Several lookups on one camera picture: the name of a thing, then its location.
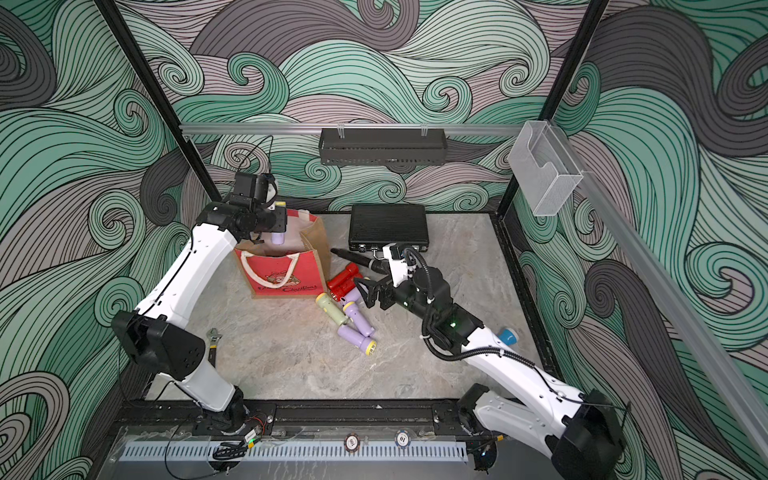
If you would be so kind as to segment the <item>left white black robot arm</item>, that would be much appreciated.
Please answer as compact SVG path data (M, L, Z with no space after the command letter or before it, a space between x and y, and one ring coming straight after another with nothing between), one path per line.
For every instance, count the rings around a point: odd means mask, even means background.
M187 325L206 285L238 243L254 234L286 232L287 209L277 203L277 193L270 173L236 174L233 190L198 215L189 241L157 286L111 322L132 362L168 378L226 434L246 422L243 393L216 370L205 340Z

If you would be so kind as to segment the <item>clear plastic wall bin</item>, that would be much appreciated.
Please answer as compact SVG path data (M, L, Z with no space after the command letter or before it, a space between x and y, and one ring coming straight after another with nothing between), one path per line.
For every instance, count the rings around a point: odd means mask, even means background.
M548 121L526 122L507 160L536 217L556 216L583 179L565 132Z

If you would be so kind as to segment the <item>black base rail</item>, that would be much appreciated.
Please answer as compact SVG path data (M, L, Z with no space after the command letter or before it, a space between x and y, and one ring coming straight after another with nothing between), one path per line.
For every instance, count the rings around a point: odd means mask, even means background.
M491 431L470 418L457 399L247 400L248 426L268 436L350 427L410 429L418 435L480 437ZM124 405L115 427L190 426L195 435L222 437L211 417L190 401L135 401Z

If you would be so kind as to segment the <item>green flashlight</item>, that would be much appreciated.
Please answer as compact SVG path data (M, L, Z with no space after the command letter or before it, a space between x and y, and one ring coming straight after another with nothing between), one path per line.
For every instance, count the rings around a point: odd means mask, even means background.
M347 315L327 293L319 294L315 299L315 303L337 326L346 325L349 322Z

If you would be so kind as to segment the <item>red jute tote bag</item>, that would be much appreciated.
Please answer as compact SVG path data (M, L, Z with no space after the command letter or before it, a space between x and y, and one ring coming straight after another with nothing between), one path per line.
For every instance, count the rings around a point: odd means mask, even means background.
M327 291L331 253L322 218L290 209L287 220L281 244L266 234L235 247L236 263L255 298L315 298Z

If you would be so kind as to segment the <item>red flashlight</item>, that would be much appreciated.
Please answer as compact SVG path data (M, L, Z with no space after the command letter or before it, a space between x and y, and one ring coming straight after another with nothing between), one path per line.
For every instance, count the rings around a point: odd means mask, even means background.
M344 296L345 296L345 295L346 295L346 294L347 294L347 293L348 293L350 290L352 290L353 288L357 288L357 286L355 285L355 283L354 283L354 284L351 284L351 283L349 283L349 284L346 286L346 288L347 288L347 291L345 291L345 290L341 290L341 291L339 291L339 292L336 292L336 291L330 291L330 292L331 292L331 294L332 294L332 296L333 296L333 298L334 298L334 299L335 299L337 302L343 303L343 297L344 297Z
M347 291L346 286L351 283L354 284L354 278L360 278L360 272L358 265L355 263L348 263L340 273L335 275L331 280L327 282L328 289L330 291L339 292L341 290Z

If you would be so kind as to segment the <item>red flashlight top lower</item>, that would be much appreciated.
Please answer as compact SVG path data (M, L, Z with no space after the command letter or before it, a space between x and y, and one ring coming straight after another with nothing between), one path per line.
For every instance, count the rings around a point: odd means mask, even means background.
M348 293L350 290L352 290L353 288L357 288L357 286L355 285L355 283L354 283L354 284L351 284L351 283L349 283L349 284L346 286L346 288L347 288L347 291L345 291L345 290L341 290L341 291L339 291L339 292L336 292L336 291L330 291L330 292L331 292L331 294L332 294L332 296L333 296L333 298L334 298L334 299L335 299L337 302L343 303L343 297L344 297L344 296L345 296L345 295L346 295L346 294L347 294L347 293Z

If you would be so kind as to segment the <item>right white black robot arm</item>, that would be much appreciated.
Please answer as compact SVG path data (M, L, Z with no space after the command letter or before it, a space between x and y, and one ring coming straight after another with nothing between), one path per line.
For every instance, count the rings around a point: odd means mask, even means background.
M546 373L506 345L452 298L434 267L403 280L360 278L365 304L399 305L421 321L428 350L446 362L466 362L507 390L507 400L487 387L465 395L470 427L511 437L550 459L564 479L614 479L626 446L621 406L603 392L588 393Z

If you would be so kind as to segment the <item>red flashlight top upper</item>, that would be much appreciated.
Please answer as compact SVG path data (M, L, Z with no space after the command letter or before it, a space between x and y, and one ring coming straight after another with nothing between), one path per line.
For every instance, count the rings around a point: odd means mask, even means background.
M351 283L354 284L354 278L360 278L360 272L358 265L355 263L348 263L340 273L335 275L331 280L327 282L328 289L330 291L339 292L341 290L347 291L346 286Z

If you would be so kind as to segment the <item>black hard case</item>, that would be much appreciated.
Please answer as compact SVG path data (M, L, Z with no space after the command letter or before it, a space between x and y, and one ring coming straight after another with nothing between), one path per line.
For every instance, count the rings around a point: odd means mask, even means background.
M412 204L354 204L348 246L352 251L382 250L391 243L426 252L430 239L426 209Z

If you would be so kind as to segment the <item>black tool on table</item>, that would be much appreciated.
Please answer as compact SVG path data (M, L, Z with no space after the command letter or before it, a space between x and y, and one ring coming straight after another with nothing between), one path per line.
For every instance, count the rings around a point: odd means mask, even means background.
M216 367L218 344L222 338L222 335L217 328L211 328L207 332L206 336L208 340L208 362L213 367Z

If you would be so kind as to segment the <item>black wall shelf tray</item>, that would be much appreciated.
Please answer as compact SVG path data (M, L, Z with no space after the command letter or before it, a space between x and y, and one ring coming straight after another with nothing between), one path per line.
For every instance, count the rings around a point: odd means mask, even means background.
M318 150L331 166L433 165L446 161L448 142L442 129L337 127L322 130Z

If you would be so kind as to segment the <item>small blue object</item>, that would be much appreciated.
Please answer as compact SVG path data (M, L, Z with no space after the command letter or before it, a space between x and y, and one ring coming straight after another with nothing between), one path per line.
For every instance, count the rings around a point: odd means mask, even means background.
M512 346L518 343L519 336L514 329L504 327L498 333L499 339L508 346Z

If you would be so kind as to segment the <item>black microphone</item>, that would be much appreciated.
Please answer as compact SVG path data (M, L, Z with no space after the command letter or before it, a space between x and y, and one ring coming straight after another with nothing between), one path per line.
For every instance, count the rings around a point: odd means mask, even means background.
M385 259L367 257L366 255L363 255L358 252L353 252L353 251L338 249L338 248L331 248L330 252L342 259L348 260L359 266L366 267L367 269L375 273L379 273L379 274L390 273L389 263Z

